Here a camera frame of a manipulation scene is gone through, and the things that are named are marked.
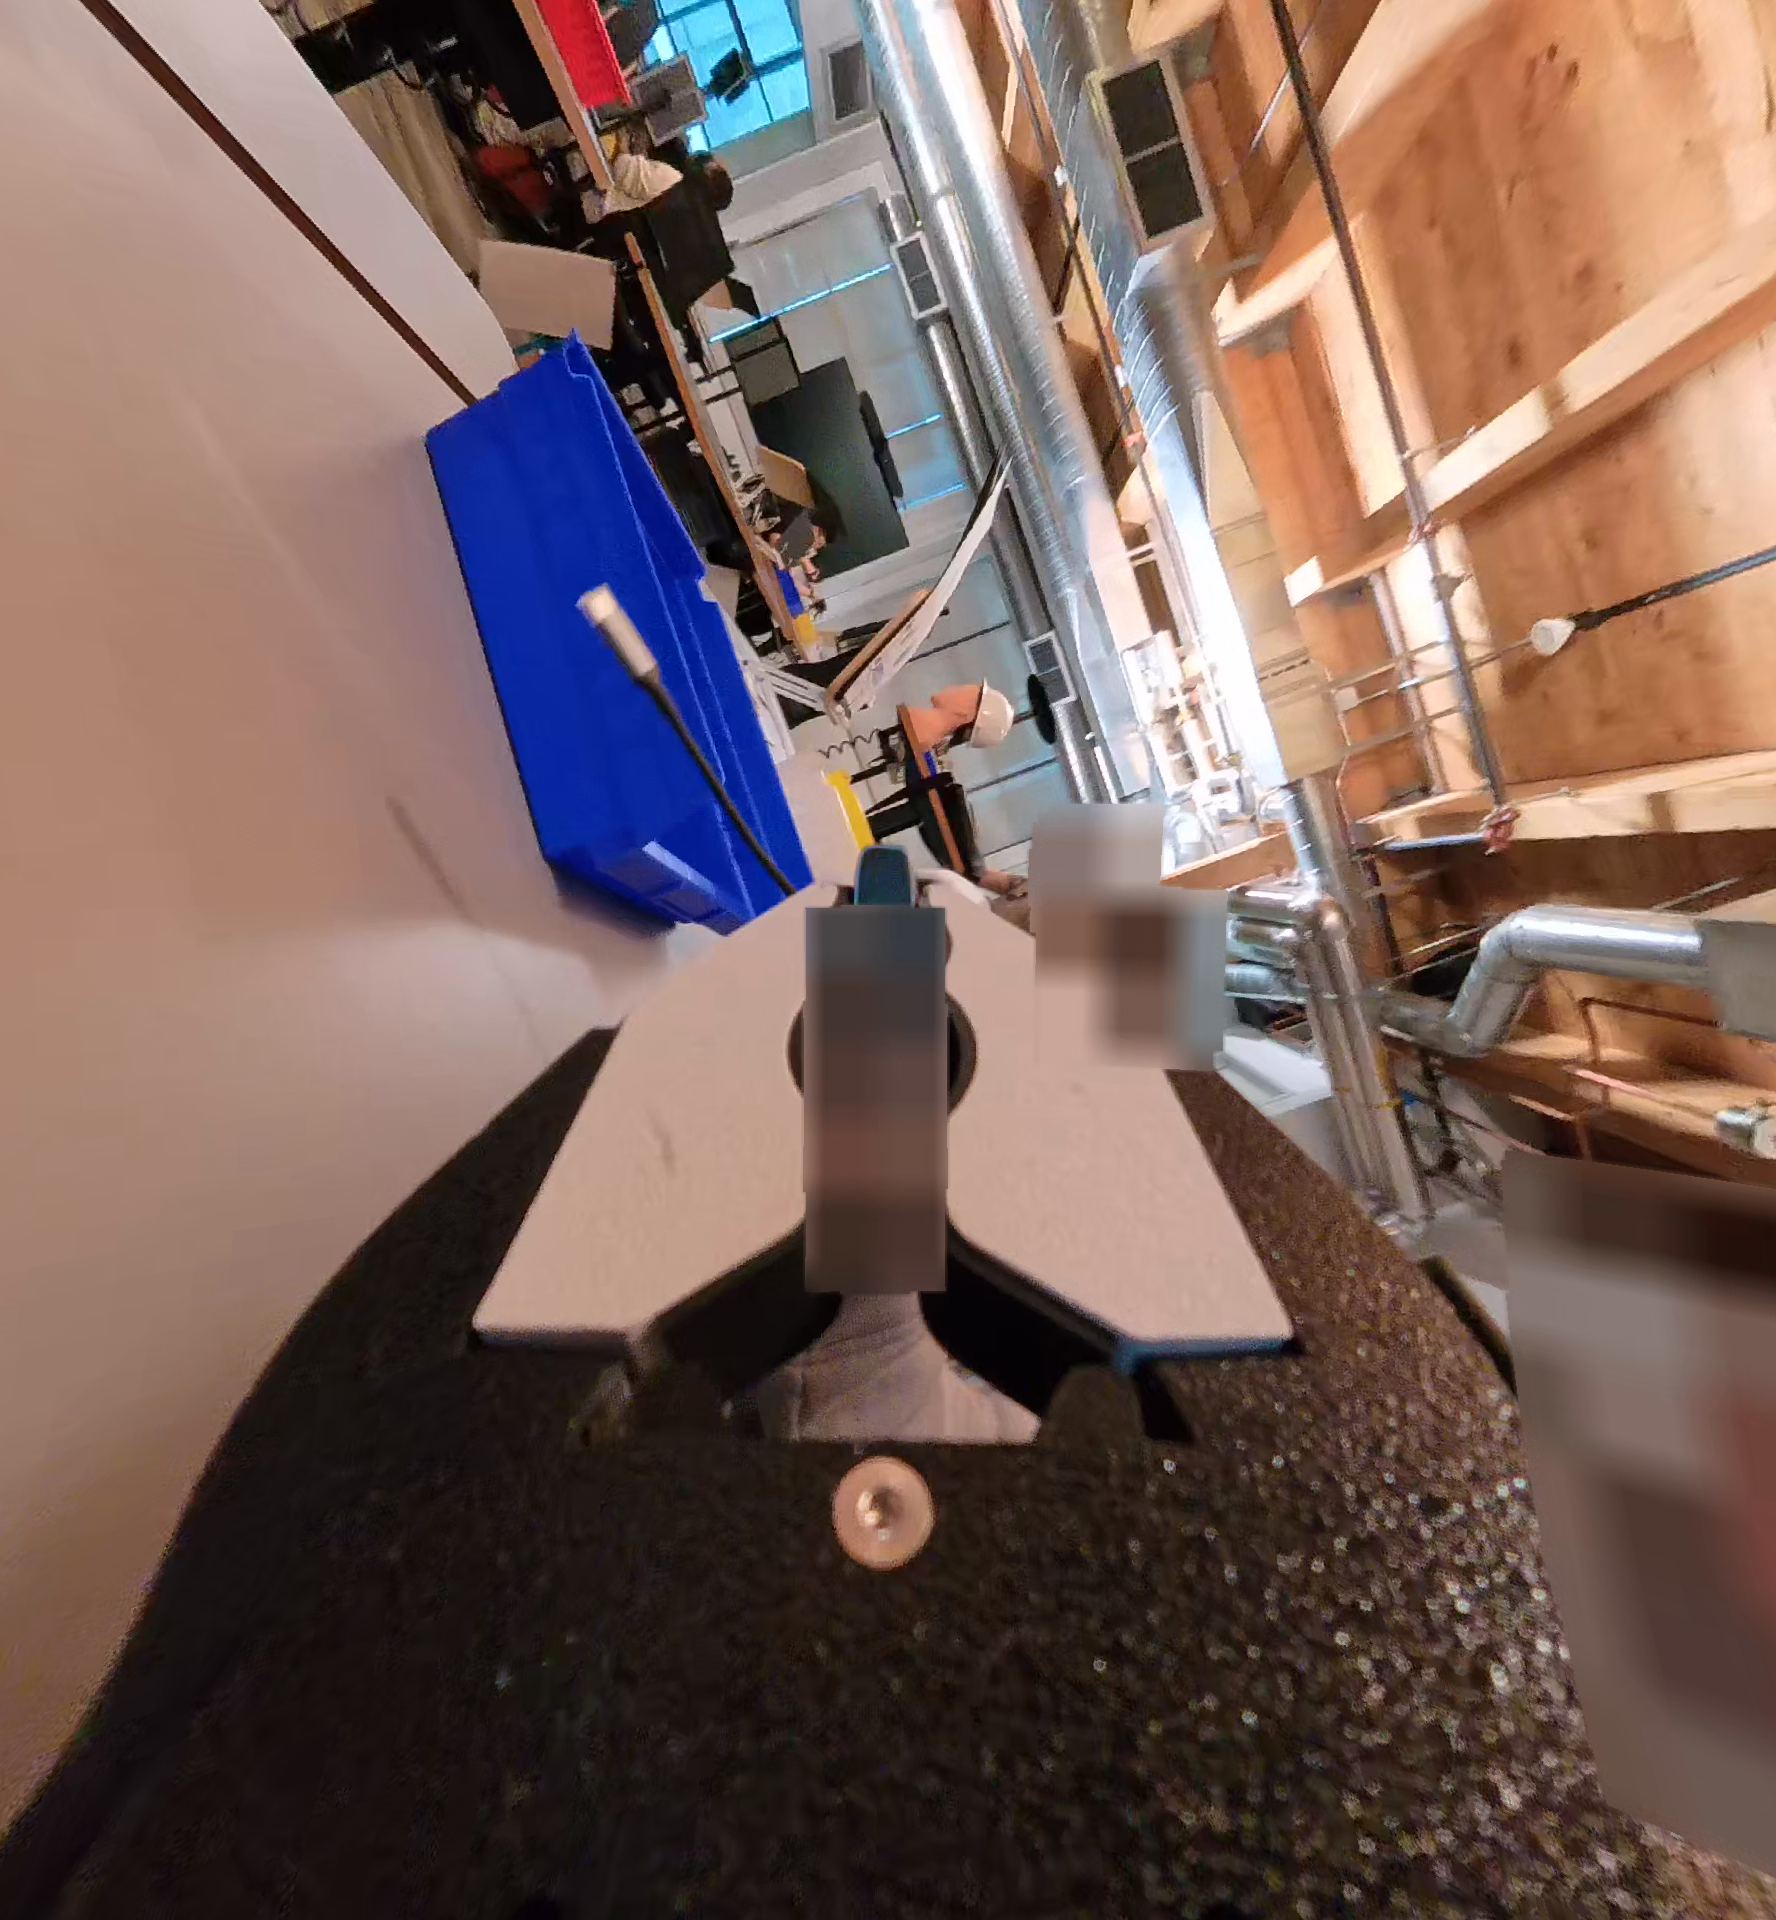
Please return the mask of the wooden background table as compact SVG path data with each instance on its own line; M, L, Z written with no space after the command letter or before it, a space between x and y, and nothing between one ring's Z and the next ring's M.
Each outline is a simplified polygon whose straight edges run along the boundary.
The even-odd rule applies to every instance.
M564 125L573 133L574 146L583 156L588 190L595 195L607 192L613 183L609 156L578 92L574 89L560 44L550 30L550 14L541 3L535 2L514 2L512 6L563 111ZM655 334L661 341L661 351L667 359L668 378L675 395L679 396L691 442L699 451L709 471L713 492L720 494L722 510L728 518L728 524L732 525L735 539L748 556L751 580L754 582L761 601L771 611L780 642L786 644L792 652L804 657L804 642L811 637L809 624L786 601L786 596L782 593L784 572L775 564L775 554L761 539L754 521L744 512L747 502L738 487L737 471L730 466L727 447L720 443L718 434L713 431L709 402L704 399L691 377L691 367L684 351L682 331L671 322L664 301L661 301L661 287L650 272L637 231L628 229L622 237L622 243L625 257L630 260L633 282L641 288L641 296L653 316Z

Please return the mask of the black ceiling vent grille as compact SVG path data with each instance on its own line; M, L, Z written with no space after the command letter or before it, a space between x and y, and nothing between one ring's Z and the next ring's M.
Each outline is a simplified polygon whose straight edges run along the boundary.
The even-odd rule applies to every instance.
M1175 52L1161 47L1092 74L1091 97L1137 255L1205 242L1211 185Z

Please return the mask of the black monitor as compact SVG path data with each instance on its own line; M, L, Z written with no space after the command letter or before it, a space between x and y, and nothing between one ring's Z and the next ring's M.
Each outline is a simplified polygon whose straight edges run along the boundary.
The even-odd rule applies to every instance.
M898 471L873 396L857 386L849 364L837 357L804 370L778 407L780 423L765 428L762 440L804 466L827 531L821 570L839 577L905 550Z

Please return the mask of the white card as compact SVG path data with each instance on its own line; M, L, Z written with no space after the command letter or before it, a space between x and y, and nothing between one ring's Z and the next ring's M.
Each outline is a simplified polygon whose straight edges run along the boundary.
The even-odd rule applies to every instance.
M617 269L607 257L485 236L474 287L508 334L612 350Z

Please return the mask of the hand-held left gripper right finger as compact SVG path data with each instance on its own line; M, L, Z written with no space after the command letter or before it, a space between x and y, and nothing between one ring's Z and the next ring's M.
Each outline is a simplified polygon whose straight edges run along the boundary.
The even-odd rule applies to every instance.
M1291 1316L1163 1068L1051 1046L1033 941L948 907L948 1272L924 1318L1029 1413L1086 1368L1285 1353Z

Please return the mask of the red storage crate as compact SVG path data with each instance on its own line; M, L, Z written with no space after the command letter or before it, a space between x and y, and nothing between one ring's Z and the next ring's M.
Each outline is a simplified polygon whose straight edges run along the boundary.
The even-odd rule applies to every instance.
M535 6L581 104L625 104L628 79L602 3L546 0Z

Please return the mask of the silver elbow pipe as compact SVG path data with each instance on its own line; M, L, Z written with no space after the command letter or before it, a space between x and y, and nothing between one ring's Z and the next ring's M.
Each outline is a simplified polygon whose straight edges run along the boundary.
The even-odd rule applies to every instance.
M1458 993L1434 1000L1367 981L1343 911L1315 881L1235 886L1232 925L1282 930L1309 990L1309 1022L1367 1194L1406 1230L1429 1216L1428 1188L1400 1114L1385 1037L1452 1061L1482 1057L1512 1031L1545 972L1587 972L1707 990L1710 972L1691 916L1536 905L1498 921L1475 947Z

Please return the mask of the large silver duct pipe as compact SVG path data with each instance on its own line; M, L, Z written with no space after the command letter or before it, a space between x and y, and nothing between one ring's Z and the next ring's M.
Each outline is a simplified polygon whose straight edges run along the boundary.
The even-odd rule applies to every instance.
M955 3L854 8L968 378L1081 707L1096 799L1151 774L1121 651L1148 617Z

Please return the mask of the blue plastic bin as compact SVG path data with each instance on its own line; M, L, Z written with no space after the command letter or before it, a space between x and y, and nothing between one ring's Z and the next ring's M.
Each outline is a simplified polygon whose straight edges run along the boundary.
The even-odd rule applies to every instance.
M782 898L581 601L613 593L688 732L793 886L804 845L735 634L578 337L426 437L548 868L663 923L735 932Z

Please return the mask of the wide spiral silver duct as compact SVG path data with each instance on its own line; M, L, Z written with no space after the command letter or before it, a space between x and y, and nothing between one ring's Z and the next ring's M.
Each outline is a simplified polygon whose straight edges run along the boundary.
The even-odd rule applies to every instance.
M1014 12L1121 351L1144 442L1137 472L1181 585L1189 638L1211 670L1242 769L1260 788L1288 786L1312 765L1321 732L1293 715L1313 695L1308 644L1216 383L1211 305L1230 275L1219 212L1212 205L1211 236L1198 245L1140 257L1091 97L1092 74L1166 47L1189 111L1187 82L1206 78L1211 29L1137 50L1122 3L1019 2ZM1211 150L1190 112L1189 122L1211 185Z

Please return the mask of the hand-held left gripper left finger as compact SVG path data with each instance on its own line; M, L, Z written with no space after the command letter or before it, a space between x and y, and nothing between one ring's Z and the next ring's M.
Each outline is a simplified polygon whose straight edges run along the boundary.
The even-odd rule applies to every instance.
M485 1345L690 1365L727 1394L834 1302L804 1288L804 1004L811 883L676 965L617 1027L472 1316Z

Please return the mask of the person's clothed body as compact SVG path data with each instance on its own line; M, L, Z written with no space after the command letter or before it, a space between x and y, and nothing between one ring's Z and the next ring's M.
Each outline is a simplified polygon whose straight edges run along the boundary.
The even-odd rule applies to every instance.
M771 1440L1024 1444L1039 1417L955 1362L919 1294L847 1298L830 1327L754 1389Z

